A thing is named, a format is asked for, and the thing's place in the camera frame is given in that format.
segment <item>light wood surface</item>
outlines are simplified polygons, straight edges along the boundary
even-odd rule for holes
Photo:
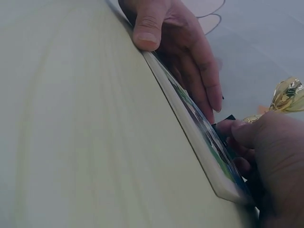
[[[0,226],[254,227],[107,4],[41,2],[0,27]]]

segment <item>gold wrapping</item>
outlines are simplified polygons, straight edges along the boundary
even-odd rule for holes
[[[304,111],[304,87],[299,79],[290,77],[279,83],[268,111],[295,113]],[[263,114],[253,115],[243,121],[253,123]]]

